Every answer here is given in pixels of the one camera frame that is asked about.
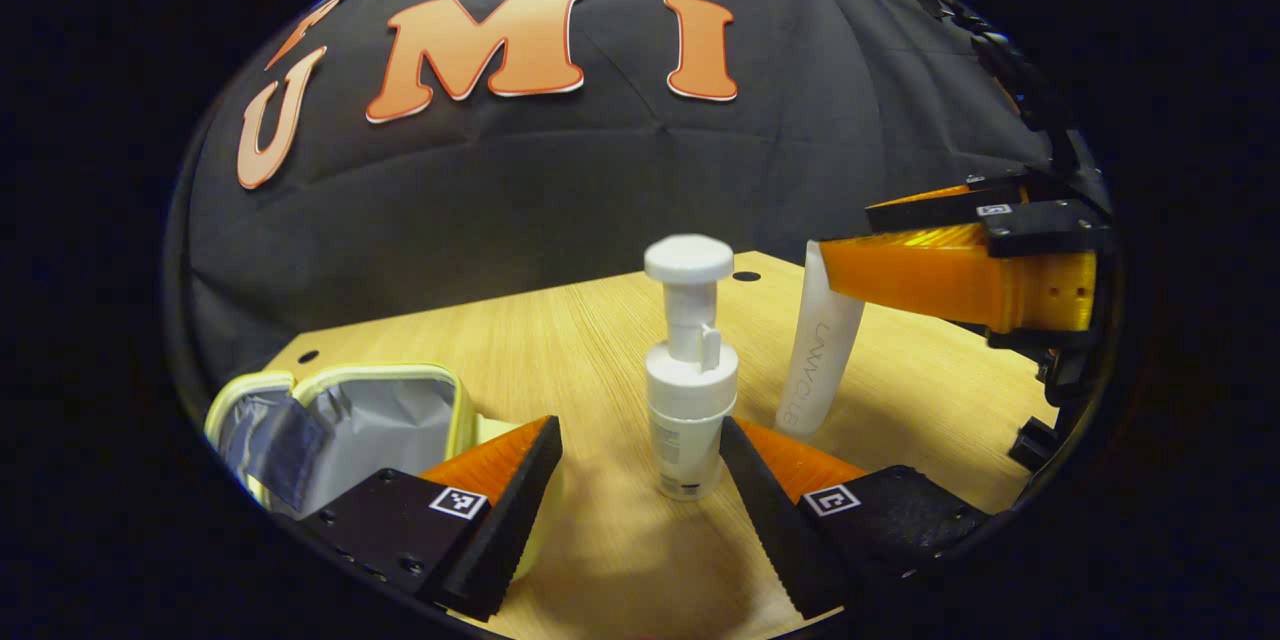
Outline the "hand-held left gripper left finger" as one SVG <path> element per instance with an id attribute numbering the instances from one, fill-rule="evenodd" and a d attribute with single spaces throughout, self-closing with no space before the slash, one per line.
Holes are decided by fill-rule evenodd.
<path id="1" fill-rule="evenodd" d="M 420 475 L 376 470 L 303 517 L 300 536 L 397 596 L 486 621 L 561 461 L 559 425 L 525 422 Z"/>

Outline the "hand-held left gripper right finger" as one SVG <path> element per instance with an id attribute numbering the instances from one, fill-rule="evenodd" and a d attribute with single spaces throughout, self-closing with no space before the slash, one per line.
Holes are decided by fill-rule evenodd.
<path id="1" fill-rule="evenodd" d="M 726 419 L 719 454 L 804 618 L 918 593 L 989 522 L 910 466 L 860 470 L 759 422 Z"/>

